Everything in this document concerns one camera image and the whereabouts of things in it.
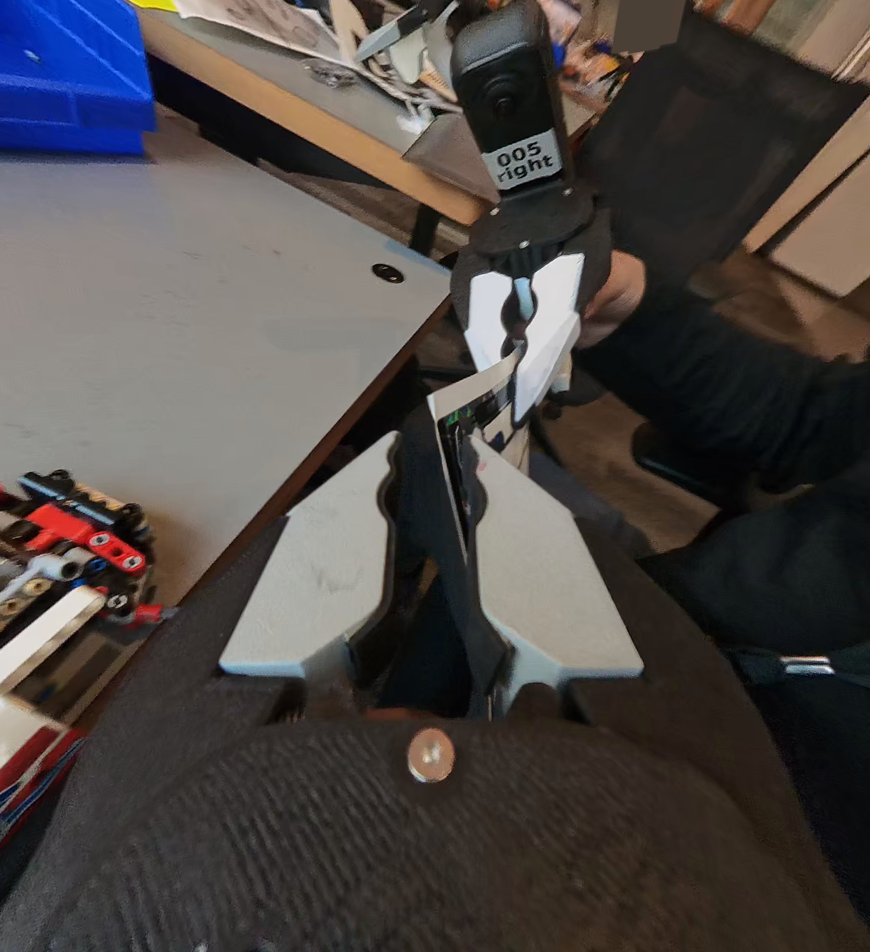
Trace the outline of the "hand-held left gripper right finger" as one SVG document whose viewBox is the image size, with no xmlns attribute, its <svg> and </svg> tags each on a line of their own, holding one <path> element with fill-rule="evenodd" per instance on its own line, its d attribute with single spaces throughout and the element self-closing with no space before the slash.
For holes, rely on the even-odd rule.
<svg viewBox="0 0 870 952">
<path fill-rule="evenodd" d="M 635 679 L 636 649 L 571 512 L 466 440 L 467 568 L 489 684 Z"/>
</svg>

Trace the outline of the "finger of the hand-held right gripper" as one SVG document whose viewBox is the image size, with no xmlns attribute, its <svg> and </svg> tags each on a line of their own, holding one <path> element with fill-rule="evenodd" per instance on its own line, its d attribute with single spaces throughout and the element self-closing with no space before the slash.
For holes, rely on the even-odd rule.
<svg viewBox="0 0 870 952">
<path fill-rule="evenodd" d="M 476 370 L 513 371 L 526 349 L 521 280 L 489 272 L 471 280 L 465 342 Z"/>
<path fill-rule="evenodd" d="M 583 253 L 562 254 L 533 275 L 537 306 L 513 375 L 513 422 L 524 422 L 549 390 L 559 394 L 570 388 L 571 352 L 580 335 L 577 294 L 583 269 Z"/>
</svg>

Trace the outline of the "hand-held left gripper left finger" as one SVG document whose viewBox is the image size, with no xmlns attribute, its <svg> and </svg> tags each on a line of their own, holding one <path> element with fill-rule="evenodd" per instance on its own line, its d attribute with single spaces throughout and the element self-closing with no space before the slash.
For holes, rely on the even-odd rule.
<svg viewBox="0 0 870 952">
<path fill-rule="evenodd" d="M 220 656 L 228 675 L 352 678 L 391 607 L 401 435 L 392 431 L 294 506 Z"/>
</svg>

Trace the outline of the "sticker sheet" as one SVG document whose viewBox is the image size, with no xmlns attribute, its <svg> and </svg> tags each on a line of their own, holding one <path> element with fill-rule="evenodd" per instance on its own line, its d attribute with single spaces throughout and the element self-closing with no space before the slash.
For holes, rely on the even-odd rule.
<svg viewBox="0 0 870 952">
<path fill-rule="evenodd" d="M 448 507 L 470 574 L 476 574 L 478 525 L 489 508 L 481 481 L 482 454 L 529 474 L 530 425 L 535 403 L 521 372 L 517 347 L 487 369 L 429 395 L 436 450 Z"/>
</svg>

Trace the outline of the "brick-built toy race car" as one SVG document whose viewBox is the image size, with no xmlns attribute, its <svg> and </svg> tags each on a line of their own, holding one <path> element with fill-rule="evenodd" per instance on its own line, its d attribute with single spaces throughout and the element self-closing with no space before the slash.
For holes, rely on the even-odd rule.
<svg viewBox="0 0 870 952">
<path fill-rule="evenodd" d="M 84 746 L 77 726 L 177 608 L 139 505 L 67 470 L 0 483 L 0 854 Z"/>
</svg>

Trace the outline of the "person's right forearm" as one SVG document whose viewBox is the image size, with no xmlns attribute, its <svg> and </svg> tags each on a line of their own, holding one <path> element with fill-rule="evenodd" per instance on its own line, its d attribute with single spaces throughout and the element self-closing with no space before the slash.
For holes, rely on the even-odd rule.
<svg viewBox="0 0 870 952">
<path fill-rule="evenodd" d="M 726 458 L 769 492 L 836 484 L 870 494 L 870 347 L 858 362 L 822 360 L 663 288 L 609 327 L 584 362 L 672 441 Z"/>
</svg>

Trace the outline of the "grey desk with wooden edge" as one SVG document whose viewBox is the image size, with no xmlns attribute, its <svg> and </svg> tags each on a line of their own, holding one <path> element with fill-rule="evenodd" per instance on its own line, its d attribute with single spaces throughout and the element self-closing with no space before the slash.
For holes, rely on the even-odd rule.
<svg viewBox="0 0 870 952">
<path fill-rule="evenodd" d="M 368 81 L 331 89 L 302 55 L 246 33 L 169 11 L 136 15 L 156 100 L 214 144 L 288 173 L 386 187 L 458 225 L 488 206 L 403 159 L 420 133 Z"/>
</svg>

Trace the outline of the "person's right hand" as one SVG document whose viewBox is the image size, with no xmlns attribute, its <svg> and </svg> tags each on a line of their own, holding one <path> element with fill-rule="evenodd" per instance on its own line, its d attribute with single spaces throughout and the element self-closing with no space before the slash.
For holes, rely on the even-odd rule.
<svg viewBox="0 0 870 952">
<path fill-rule="evenodd" d="M 575 348 L 595 347 L 613 333 L 641 303 L 645 284 L 643 262 L 623 251 L 612 251 L 608 279 L 584 310 Z"/>
</svg>

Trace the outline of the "black mesh office chair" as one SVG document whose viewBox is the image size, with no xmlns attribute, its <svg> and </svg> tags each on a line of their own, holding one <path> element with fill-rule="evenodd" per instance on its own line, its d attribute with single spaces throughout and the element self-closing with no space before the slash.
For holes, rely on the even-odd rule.
<svg viewBox="0 0 870 952">
<path fill-rule="evenodd" d="M 870 84 L 840 81 L 701 14 L 644 53 L 576 153 L 615 246 L 664 285 L 734 251 Z"/>
</svg>

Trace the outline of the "printed instruction papers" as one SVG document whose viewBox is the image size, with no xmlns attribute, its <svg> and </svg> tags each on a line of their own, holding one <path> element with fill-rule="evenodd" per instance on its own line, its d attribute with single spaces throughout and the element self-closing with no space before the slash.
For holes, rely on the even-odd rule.
<svg viewBox="0 0 870 952">
<path fill-rule="evenodd" d="M 176 1 L 174 5 L 181 18 L 240 30 L 297 54 L 365 70 L 356 54 L 370 31 L 353 2 Z"/>
</svg>

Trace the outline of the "large blue storage bin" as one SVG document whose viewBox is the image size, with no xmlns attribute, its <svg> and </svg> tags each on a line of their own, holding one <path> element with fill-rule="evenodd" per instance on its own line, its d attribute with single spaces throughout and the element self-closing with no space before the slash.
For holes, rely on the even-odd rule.
<svg viewBox="0 0 870 952">
<path fill-rule="evenodd" d="M 155 128 L 131 6 L 0 1 L 0 150 L 140 156 Z"/>
</svg>

